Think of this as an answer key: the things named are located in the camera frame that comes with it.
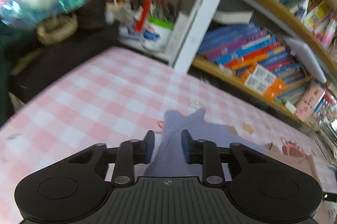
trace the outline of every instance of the pink book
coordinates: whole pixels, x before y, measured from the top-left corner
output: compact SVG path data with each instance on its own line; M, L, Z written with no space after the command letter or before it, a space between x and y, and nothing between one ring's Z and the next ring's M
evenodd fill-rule
M296 104L296 116L303 122L309 119L324 94L325 91L317 83L311 82L308 90Z
M289 58L289 59L280 61L279 63L269 65L269 66L266 67L266 69L269 70L269 71L271 71L271 70L274 70L274 69L281 68L282 66L284 66L286 64L289 64L291 62L294 62L293 58Z
M268 35L268 31L266 29L261 30L253 35L244 37L240 40L235 40L231 43L227 43L224 44L216 49L213 49L211 51L206 52L204 55L207 58L207 60L209 61L213 61L219 57L221 57L222 55L228 54L229 52L232 52L236 49L239 49L240 47L242 47L243 45L251 42L251 41L255 41L258 40L264 36Z

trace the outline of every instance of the ridged black surface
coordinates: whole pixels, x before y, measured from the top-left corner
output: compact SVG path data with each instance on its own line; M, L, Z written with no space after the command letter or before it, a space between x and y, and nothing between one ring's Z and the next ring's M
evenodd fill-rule
M75 224L258 224L228 200L220 189L197 178L139 178L136 185L115 189L107 202ZM307 219L300 224L314 224ZM26 220L22 224L35 224Z

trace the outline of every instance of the black circular pad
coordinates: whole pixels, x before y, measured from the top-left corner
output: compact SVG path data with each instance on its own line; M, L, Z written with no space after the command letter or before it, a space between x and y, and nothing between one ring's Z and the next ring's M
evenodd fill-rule
M16 205L24 218L38 222L72 222L92 213L107 196L104 180L85 164L56 164L17 185Z
M251 164L230 185L240 210L268 223L295 223L313 217L322 190L311 176L287 165Z
M290 198L297 193L297 184L291 179L272 176L261 180L258 185L260 191L271 198Z
M62 199L77 191L78 184L69 178L51 178L41 183L39 192L46 198Z

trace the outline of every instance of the dark green cloth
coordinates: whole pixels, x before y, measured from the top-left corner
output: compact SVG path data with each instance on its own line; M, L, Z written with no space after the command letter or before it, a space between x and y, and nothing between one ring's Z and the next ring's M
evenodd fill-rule
M11 71L20 57L39 46L35 29L10 28L0 22L0 127L13 114L7 92Z

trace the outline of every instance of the pink gingham tablecloth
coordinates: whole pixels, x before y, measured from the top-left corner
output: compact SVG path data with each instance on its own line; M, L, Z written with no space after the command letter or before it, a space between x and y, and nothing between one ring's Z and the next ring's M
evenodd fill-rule
M0 223L22 220L14 190L25 176L95 143L116 147L148 130L160 133L167 110L188 115L199 107L208 122L235 126L257 144L282 148L281 137L297 142L307 155L316 154L324 190L337 192L333 171L307 136L196 78L113 48L51 85L0 131Z

